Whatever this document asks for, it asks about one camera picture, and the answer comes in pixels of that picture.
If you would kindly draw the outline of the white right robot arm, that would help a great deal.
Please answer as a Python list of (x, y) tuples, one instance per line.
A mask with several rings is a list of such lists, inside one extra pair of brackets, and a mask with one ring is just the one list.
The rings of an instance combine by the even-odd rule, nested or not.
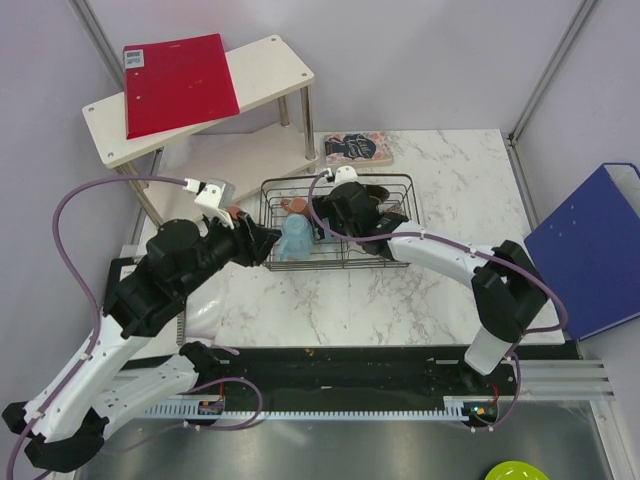
[(497, 247), (476, 246), (436, 235), (403, 214), (380, 211), (370, 188), (357, 181), (311, 197), (309, 209), (321, 228), (366, 253), (427, 268), (471, 290), (480, 327), (457, 371), (460, 386), (469, 393), (481, 393), (493, 383), (495, 368), (549, 299), (519, 244), (506, 240)]

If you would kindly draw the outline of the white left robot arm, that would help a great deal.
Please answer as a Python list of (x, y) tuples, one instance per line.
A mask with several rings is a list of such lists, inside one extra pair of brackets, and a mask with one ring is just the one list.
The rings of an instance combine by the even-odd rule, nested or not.
[(198, 393), (215, 389), (218, 358), (212, 348), (191, 342), (148, 375), (106, 390), (129, 359), (184, 311), (190, 294), (230, 262), (261, 265), (280, 237), (279, 230), (255, 224), (245, 212), (229, 225), (210, 220), (205, 234), (190, 220), (162, 225), (136, 269), (105, 299), (98, 332), (38, 397), (4, 409), (2, 418), (19, 435), (32, 466), (74, 471), (151, 405), (192, 388)]

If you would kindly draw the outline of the light blue ceramic mug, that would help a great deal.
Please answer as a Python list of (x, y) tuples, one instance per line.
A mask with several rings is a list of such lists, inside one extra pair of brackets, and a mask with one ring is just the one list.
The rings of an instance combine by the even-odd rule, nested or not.
[(312, 227), (302, 214), (290, 214), (281, 226), (281, 238), (276, 248), (277, 261), (305, 260), (314, 246)]

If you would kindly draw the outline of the pink patterned ceramic mug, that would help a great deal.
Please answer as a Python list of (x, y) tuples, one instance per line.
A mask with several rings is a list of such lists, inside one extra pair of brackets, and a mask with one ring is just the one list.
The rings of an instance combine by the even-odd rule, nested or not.
[(280, 202), (281, 208), (289, 215), (299, 214), (305, 217), (310, 215), (307, 201), (302, 197), (285, 198)]

